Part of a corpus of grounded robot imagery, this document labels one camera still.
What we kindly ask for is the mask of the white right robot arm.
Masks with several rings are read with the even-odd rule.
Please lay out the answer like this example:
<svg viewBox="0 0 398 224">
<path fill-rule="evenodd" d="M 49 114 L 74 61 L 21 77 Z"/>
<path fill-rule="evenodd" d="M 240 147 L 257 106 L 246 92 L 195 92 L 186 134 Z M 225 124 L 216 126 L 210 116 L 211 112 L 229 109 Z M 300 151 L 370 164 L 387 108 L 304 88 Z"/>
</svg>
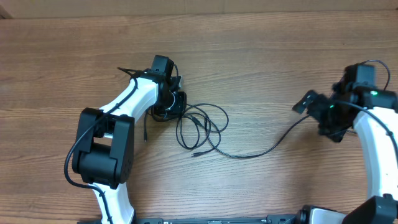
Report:
<svg viewBox="0 0 398 224">
<path fill-rule="evenodd" d="M 295 223 L 394 223 L 397 221 L 397 94 L 376 85 L 372 60 L 345 68 L 331 96 L 308 91 L 293 106 L 318 122 L 318 133 L 341 142 L 352 128 L 363 151 L 368 192 L 359 207 L 345 215 L 304 206 Z"/>
</svg>

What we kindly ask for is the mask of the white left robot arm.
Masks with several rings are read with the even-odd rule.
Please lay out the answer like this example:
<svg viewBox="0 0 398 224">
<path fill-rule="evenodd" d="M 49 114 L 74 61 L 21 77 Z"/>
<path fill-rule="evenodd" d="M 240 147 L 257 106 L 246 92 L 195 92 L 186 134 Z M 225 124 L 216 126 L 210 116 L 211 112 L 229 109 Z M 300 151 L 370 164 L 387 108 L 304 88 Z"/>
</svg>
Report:
<svg viewBox="0 0 398 224">
<path fill-rule="evenodd" d="M 64 175 L 79 188 L 91 189 L 102 217 L 98 223 L 134 223 L 126 182 L 134 158 L 134 127 L 150 113 L 160 122 L 178 118 L 187 107 L 182 77 L 176 64 L 156 55 L 150 68 L 123 68 L 129 85 L 99 109 L 85 108 L 78 121 L 76 140 L 67 154 Z"/>
</svg>

